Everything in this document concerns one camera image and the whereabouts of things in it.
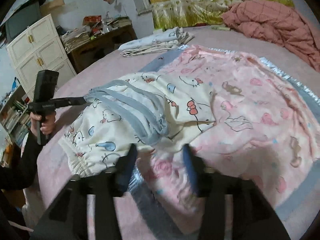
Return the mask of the person left hand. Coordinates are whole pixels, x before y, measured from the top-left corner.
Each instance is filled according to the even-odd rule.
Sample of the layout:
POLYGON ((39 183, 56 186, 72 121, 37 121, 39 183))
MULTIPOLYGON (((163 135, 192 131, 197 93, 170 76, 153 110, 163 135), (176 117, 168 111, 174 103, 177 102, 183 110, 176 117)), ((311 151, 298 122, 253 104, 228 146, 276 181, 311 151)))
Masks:
POLYGON ((55 121, 56 121, 56 112, 51 112, 46 115, 45 119, 42 121, 42 116, 37 115, 35 113, 30 113, 31 119, 31 127, 30 130, 33 135, 37 136, 37 122, 41 122, 40 131, 44 135, 49 135, 55 128, 55 121))

